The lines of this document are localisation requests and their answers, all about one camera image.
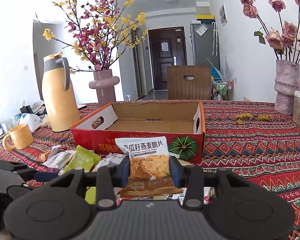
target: pumpkin illustration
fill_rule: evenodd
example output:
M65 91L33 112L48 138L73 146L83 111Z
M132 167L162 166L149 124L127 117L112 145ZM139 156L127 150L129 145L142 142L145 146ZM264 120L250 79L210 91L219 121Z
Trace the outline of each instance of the pumpkin illustration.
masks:
M198 142L189 136L174 138L168 146L169 152L180 155L180 160L191 160L198 151Z

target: dark brown door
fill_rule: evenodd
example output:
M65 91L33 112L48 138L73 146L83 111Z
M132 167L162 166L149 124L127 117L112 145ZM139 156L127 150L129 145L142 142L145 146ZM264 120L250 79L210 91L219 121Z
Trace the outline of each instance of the dark brown door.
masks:
M168 66L185 65L186 63L183 33L183 27L149 31L155 90L168 89Z

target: yellow mug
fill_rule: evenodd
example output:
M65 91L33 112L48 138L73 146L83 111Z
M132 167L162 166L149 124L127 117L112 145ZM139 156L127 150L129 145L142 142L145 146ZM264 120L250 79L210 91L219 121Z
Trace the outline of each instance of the yellow mug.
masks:
M8 139L11 138L13 145L8 143ZM18 124L12 128L8 134L6 134L2 140L3 147L7 151L14 149L21 150L33 142L33 136L30 131L28 123Z

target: pink vase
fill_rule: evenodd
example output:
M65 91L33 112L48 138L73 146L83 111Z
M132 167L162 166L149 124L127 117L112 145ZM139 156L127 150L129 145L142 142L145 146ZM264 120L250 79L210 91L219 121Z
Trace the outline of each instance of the pink vase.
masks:
M294 92L299 89L299 64L277 60L274 89L278 92L274 109L281 114L293 115Z
M95 80L89 83L89 87L97 90L99 106L116 102L114 85L120 82L119 77L113 77L111 69L95 71L93 75Z

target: gray refrigerator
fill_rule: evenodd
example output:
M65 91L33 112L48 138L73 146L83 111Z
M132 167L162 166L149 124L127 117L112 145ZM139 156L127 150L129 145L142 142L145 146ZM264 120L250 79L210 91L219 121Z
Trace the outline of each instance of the gray refrigerator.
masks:
M191 23L191 43L193 52L193 65L211 66L211 63L220 70L219 51L217 53L216 46L217 39L215 39L214 54L212 55L213 48L213 28L212 24L206 24L207 31L200 35L196 30L201 26L199 23Z

